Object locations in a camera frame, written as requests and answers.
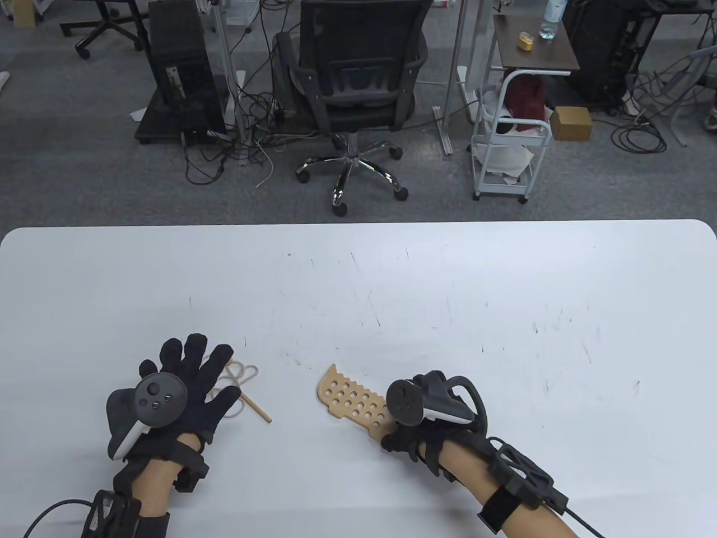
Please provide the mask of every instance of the office chair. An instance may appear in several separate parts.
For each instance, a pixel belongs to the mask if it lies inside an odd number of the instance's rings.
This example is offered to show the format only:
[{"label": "office chair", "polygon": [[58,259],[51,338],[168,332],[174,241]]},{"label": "office chair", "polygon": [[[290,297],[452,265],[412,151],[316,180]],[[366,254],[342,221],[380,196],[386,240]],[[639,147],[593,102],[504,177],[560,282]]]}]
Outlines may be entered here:
[{"label": "office chair", "polygon": [[274,38],[275,95],[285,114],[331,136],[340,156],[313,157],[296,169],[300,183],[317,163],[341,162],[333,190],[333,212],[343,217],[348,176],[362,166],[387,180],[403,202],[408,190],[382,166],[365,159],[398,146],[381,141],[359,150],[359,131],[387,127],[398,131],[416,107],[413,89],[428,49],[421,26],[432,0],[303,0],[298,58],[289,32]]},{"label": "office chair", "polygon": [[104,1],[100,0],[94,0],[94,2],[97,4],[97,9],[100,11],[100,16],[102,19],[98,21],[80,21],[80,22],[61,22],[60,23],[60,29],[62,30],[62,35],[65,37],[72,36],[72,30],[79,29],[79,28],[93,28],[89,34],[84,36],[80,41],[78,41],[75,44],[75,50],[80,55],[80,58],[83,60],[87,60],[90,57],[90,51],[87,50],[87,46],[89,46],[90,43],[95,41],[97,37],[100,34],[103,34],[105,30],[109,30],[110,28],[119,32],[127,39],[130,39],[135,46],[135,50],[137,52],[141,52],[144,50],[144,45],[142,44],[142,39],[131,32],[128,32],[120,24],[125,24],[128,22],[133,22],[137,28],[138,28],[138,34],[139,32],[139,26],[142,25],[142,19],[146,19],[148,17],[147,13],[140,13],[139,8],[137,7],[137,3],[135,3],[134,0],[113,0],[115,2],[121,2],[123,4],[127,4],[130,8],[130,16],[120,17],[120,12],[117,11],[117,9],[107,9],[107,6],[105,5]]}]

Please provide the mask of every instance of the wooden stick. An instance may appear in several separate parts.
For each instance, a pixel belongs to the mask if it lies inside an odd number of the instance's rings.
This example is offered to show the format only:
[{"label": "wooden stick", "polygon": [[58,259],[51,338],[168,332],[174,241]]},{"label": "wooden stick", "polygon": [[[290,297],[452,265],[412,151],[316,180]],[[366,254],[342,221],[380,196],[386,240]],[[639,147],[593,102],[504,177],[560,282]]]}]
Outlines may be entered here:
[{"label": "wooden stick", "polygon": [[242,400],[244,400],[244,401],[247,403],[247,405],[249,405],[249,407],[251,407],[254,411],[256,411],[257,414],[258,414],[261,418],[263,418],[264,420],[266,420],[266,421],[267,421],[267,424],[271,424],[272,418],[271,418],[269,415],[267,415],[267,414],[262,410],[261,407],[259,407],[258,405],[256,405],[256,404],[254,403],[254,400],[252,400],[251,398],[249,398],[249,397],[247,396],[247,393],[246,393],[246,392],[243,392],[243,391],[242,391]]}]

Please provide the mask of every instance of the wooden board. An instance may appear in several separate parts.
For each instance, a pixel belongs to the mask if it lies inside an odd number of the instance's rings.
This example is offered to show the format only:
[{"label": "wooden board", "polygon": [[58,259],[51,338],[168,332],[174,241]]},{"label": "wooden board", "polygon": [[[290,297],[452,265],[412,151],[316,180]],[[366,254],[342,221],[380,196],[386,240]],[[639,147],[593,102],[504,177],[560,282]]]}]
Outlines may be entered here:
[{"label": "wooden board", "polygon": [[335,364],[323,376],[317,394],[329,413],[363,426],[377,441],[396,429],[396,420],[386,407],[386,399],[338,373]]}]

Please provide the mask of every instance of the hand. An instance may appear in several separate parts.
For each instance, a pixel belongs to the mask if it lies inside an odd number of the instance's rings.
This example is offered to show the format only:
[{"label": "hand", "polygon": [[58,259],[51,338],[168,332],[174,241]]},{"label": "hand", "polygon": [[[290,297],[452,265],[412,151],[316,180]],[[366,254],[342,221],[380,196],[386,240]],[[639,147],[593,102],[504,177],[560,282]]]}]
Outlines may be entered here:
[{"label": "hand", "polygon": [[[182,360],[181,342],[172,338],[167,340],[159,352],[162,372],[176,375],[186,385],[186,409],[180,417],[169,426],[156,428],[150,435],[165,436],[169,433],[178,437],[182,433],[193,433],[204,443],[211,443],[219,421],[227,414],[231,406],[236,403],[242,391],[239,387],[226,387],[211,402],[205,403],[206,395],[217,383],[222,375],[224,366],[234,354],[234,350],[227,344],[220,344],[214,348],[209,360],[201,365],[202,357],[206,351],[206,336],[203,334],[190,334],[184,344],[184,360]],[[157,372],[157,366],[151,360],[145,360],[139,366],[142,378]]]}]

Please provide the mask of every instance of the water bottle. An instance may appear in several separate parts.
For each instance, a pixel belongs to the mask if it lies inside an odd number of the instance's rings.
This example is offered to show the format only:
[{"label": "water bottle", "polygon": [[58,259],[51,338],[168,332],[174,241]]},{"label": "water bottle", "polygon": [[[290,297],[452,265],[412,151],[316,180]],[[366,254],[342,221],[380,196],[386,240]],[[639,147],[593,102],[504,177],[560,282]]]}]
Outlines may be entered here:
[{"label": "water bottle", "polygon": [[543,24],[540,26],[540,37],[548,41],[555,39],[567,4],[568,0],[548,0],[545,15],[543,15]]}]

